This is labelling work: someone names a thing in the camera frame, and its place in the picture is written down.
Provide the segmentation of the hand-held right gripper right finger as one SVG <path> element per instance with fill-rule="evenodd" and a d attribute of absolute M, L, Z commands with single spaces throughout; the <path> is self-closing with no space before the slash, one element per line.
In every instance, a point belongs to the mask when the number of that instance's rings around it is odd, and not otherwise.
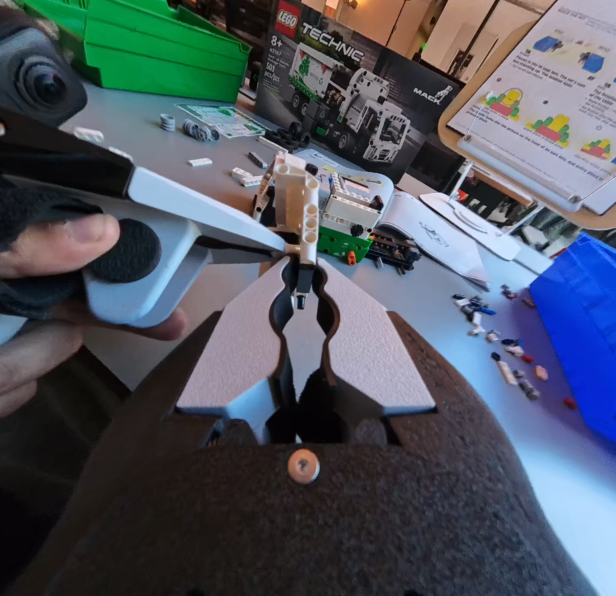
<path fill-rule="evenodd" d="M 325 334 L 321 370 L 333 412 L 348 430 L 364 420 L 428 413 L 436 407 L 388 311 L 324 259 L 313 290 Z"/>

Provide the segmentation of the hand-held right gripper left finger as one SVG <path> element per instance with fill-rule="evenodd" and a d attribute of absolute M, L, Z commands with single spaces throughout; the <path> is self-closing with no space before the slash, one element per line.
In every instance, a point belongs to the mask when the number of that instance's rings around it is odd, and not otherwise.
<path fill-rule="evenodd" d="M 293 315 L 290 257 L 278 261 L 233 299 L 181 392 L 181 413 L 245 421 L 261 444 L 272 443 L 276 418 L 295 404 L 283 329 Z"/>

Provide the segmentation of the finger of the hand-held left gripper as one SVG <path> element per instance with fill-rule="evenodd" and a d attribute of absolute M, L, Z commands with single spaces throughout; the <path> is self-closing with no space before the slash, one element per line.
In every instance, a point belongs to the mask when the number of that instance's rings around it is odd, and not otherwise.
<path fill-rule="evenodd" d="M 257 263 L 290 254 L 285 240 L 249 215 L 142 167 L 134 169 L 128 197 L 196 223 L 200 246 L 213 264 Z"/>

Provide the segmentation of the white lego panel assembly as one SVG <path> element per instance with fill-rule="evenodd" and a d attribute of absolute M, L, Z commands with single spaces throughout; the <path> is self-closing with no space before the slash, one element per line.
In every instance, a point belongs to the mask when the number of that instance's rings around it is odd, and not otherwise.
<path fill-rule="evenodd" d="M 254 197 L 253 219 L 287 240 L 297 256 L 294 292 L 303 310 L 317 267 L 319 241 L 319 183 L 306 161 L 286 151 L 275 153 Z"/>

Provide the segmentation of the cluster of black lego tires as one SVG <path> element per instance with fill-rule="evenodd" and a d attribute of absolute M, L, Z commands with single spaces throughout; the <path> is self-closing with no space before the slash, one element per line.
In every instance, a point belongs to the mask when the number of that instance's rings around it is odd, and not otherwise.
<path fill-rule="evenodd" d="M 312 142 L 311 134 L 299 121 L 293 121 L 287 128 L 279 127 L 275 130 L 267 129 L 264 138 L 294 153 L 298 149 L 308 147 Z"/>

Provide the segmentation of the pile of small lego parts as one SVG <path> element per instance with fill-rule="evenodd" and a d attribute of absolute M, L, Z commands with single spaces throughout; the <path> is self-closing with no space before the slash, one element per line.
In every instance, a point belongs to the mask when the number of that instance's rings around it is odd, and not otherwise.
<path fill-rule="evenodd" d="M 449 356 L 473 382 L 503 387 L 551 413 L 573 416 L 578 403 L 527 290 L 481 291 L 465 282 L 445 306 L 442 338 Z"/>

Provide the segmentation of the white green lego truck model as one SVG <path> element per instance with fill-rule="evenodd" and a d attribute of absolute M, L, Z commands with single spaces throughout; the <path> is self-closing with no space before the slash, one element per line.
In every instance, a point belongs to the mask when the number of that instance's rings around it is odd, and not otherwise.
<path fill-rule="evenodd" d="M 389 265 L 401 275 L 414 269 L 421 253 L 414 240 L 380 228 L 392 201 L 394 184 L 381 174 L 353 171 L 325 159 L 309 161 L 307 171 L 319 185 L 319 253 L 349 266 L 364 259 Z"/>

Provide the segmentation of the dark lego set box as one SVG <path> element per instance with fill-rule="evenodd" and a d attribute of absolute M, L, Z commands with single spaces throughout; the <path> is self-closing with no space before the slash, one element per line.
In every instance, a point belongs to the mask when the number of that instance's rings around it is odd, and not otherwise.
<path fill-rule="evenodd" d="M 276 0 L 256 114 L 398 184 L 461 87 L 298 0 Z"/>

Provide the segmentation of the person's left hand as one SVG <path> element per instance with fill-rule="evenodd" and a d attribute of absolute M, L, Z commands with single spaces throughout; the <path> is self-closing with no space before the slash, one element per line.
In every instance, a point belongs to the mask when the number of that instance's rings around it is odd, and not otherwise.
<path fill-rule="evenodd" d="M 79 271 L 109 251 L 119 238 L 111 215 L 29 226 L 1 253 L 1 279 L 48 277 Z M 53 309 L 49 321 L 32 323 L 1 346 L 1 418 L 31 400 L 38 380 L 69 360 L 93 327 L 114 329 L 79 302 Z"/>

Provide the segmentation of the green white sticker sheet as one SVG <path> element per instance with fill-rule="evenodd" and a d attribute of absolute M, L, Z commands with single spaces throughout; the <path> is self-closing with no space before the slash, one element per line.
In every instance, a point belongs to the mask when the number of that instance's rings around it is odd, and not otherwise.
<path fill-rule="evenodd" d="M 174 107 L 190 115 L 191 119 L 207 125 L 211 130 L 217 130 L 223 138 L 258 137 L 266 133 L 265 126 L 233 105 L 175 103 Z"/>

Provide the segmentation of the open instruction booklet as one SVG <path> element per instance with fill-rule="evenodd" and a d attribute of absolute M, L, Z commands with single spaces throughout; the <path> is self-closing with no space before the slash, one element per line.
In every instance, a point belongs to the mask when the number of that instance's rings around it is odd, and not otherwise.
<path fill-rule="evenodd" d="M 300 151 L 298 157 L 306 163 L 316 160 L 317 164 L 322 165 L 325 159 L 328 159 L 340 164 L 314 149 Z M 489 288 L 491 279 L 482 263 L 476 243 L 411 194 L 394 187 L 392 201 L 380 228 L 387 233 L 391 232 L 393 236 L 413 239 L 420 253 L 427 254 L 482 289 Z"/>

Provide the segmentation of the blue plastic bin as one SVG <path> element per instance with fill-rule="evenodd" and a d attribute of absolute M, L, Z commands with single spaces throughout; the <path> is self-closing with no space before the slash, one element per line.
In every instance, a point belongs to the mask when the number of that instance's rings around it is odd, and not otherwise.
<path fill-rule="evenodd" d="M 529 286 L 581 416 L 615 442 L 615 249 L 587 234 Z"/>

